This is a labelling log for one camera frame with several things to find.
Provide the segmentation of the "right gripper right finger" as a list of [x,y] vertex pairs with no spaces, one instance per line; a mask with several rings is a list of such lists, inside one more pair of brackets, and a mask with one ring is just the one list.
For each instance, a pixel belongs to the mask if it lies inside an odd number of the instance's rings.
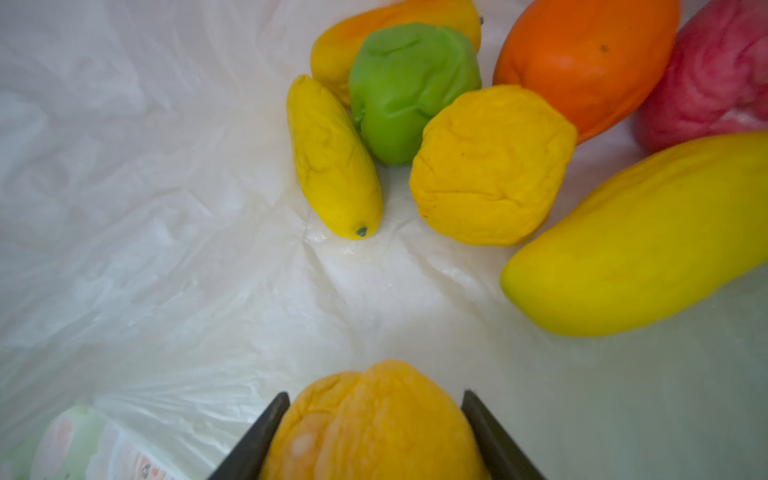
[[492,479],[545,480],[539,469],[472,390],[464,391],[461,410],[473,431]]

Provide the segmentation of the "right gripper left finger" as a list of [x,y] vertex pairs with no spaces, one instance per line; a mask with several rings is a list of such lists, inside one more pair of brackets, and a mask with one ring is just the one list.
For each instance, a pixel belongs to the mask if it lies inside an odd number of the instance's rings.
[[290,406],[289,394],[286,391],[279,392],[208,479],[256,480],[281,420]]

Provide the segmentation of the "white plastic bag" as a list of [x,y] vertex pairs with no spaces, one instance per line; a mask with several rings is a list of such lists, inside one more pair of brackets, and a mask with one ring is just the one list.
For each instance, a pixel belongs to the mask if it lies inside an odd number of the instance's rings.
[[762,479],[767,271],[599,339],[534,326],[511,251],[405,169],[360,242],[297,184],[287,90],[369,1],[1,5],[1,452],[75,405],[202,479],[275,394],[385,359],[473,390],[550,479]]

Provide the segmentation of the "yellow toy lemon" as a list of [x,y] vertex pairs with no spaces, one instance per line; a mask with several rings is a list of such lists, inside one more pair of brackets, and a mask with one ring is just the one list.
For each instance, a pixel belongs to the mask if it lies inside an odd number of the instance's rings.
[[576,143],[576,127],[531,90],[465,93],[424,129],[409,180],[418,213],[463,244],[520,244],[547,219]]

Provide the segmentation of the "orange yellow toy fruit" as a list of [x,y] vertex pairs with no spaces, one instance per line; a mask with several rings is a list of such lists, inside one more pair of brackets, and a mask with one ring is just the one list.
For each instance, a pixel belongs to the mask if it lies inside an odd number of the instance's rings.
[[454,399],[399,360],[315,381],[283,416],[263,479],[486,479]]

